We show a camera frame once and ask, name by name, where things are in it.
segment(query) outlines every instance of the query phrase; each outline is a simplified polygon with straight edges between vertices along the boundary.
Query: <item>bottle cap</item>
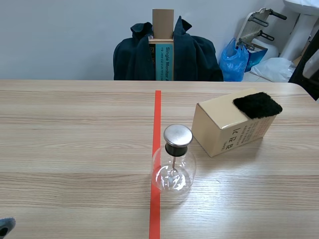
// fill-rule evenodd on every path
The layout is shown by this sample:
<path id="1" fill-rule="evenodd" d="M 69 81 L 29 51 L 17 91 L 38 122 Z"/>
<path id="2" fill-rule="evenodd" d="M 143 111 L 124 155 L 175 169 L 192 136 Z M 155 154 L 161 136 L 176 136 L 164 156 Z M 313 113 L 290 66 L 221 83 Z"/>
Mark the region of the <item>bottle cap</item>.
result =
<path id="1" fill-rule="evenodd" d="M 193 134 L 184 125 L 172 124 L 165 129 L 164 139 L 170 146 L 183 148 L 192 142 Z"/>

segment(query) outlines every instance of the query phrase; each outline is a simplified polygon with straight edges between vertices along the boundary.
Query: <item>round glass bottle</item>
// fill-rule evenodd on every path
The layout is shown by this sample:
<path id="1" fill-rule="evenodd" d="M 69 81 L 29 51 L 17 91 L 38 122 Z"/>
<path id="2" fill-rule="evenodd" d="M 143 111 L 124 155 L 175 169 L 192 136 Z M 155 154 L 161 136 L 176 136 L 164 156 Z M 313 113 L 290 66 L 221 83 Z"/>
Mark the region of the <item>round glass bottle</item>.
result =
<path id="1" fill-rule="evenodd" d="M 153 156 L 152 183 L 163 193 L 181 195 L 193 184 L 196 160 L 188 145 L 193 140 L 189 128 L 173 124 L 164 131 L 166 144 Z"/>

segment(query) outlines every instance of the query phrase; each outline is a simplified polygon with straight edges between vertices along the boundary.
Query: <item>black rubber seal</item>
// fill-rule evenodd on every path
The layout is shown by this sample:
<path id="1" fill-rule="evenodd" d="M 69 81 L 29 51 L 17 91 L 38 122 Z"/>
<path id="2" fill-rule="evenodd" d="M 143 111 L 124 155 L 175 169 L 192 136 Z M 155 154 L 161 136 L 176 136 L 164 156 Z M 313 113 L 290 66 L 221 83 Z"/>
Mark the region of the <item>black rubber seal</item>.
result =
<path id="1" fill-rule="evenodd" d="M 187 146 L 183 148 L 177 148 L 167 143 L 165 145 L 165 149 L 166 152 L 173 157 L 181 157 L 187 153 Z"/>

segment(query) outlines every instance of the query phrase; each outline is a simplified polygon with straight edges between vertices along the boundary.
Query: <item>cardboard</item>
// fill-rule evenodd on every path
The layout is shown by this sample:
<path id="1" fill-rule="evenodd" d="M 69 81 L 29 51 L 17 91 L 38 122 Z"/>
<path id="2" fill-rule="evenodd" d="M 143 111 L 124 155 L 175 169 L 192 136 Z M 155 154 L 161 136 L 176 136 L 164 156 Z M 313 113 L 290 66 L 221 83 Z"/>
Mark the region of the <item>cardboard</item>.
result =
<path id="1" fill-rule="evenodd" d="M 153 34 L 156 39 L 172 39 L 174 29 L 173 9 L 153 9 Z"/>
<path id="2" fill-rule="evenodd" d="M 149 39 L 157 81 L 174 80 L 174 40 Z"/>
<path id="3" fill-rule="evenodd" d="M 307 43 L 306 43 L 306 45 L 305 45 L 305 47 L 304 47 L 304 49 L 303 49 L 303 52 L 301 53 L 301 56 L 298 57 L 296 60 L 293 61 L 293 63 L 294 63 L 295 66 L 298 66 L 298 65 L 299 65 L 299 63 L 300 63 L 301 59 L 303 58 L 303 56 L 304 56 L 304 54 L 305 54 L 305 52 L 306 52 L 306 50 L 307 50 L 307 48 L 308 48 L 309 45 L 310 45 L 310 42 L 307 41 Z"/>
<path id="4" fill-rule="evenodd" d="M 210 157 L 261 138 L 276 116 L 250 119 L 233 100 L 258 93 L 247 89 L 196 105 L 192 133 Z"/>

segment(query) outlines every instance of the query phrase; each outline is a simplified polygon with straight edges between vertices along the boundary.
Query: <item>dark green jacket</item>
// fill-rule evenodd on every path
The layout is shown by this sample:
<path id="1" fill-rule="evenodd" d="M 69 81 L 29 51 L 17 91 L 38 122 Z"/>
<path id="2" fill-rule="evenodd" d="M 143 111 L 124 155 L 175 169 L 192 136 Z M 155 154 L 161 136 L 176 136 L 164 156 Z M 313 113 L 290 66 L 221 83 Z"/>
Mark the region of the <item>dark green jacket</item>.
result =
<path id="1" fill-rule="evenodd" d="M 186 33 L 192 26 L 179 17 L 174 30 L 174 80 L 223 81 L 211 41 Z M 123 40 L 113 57 L 114 80 L 155 80 L 149 47 L 152 24 L 131 27 L 133 37 Z"/>

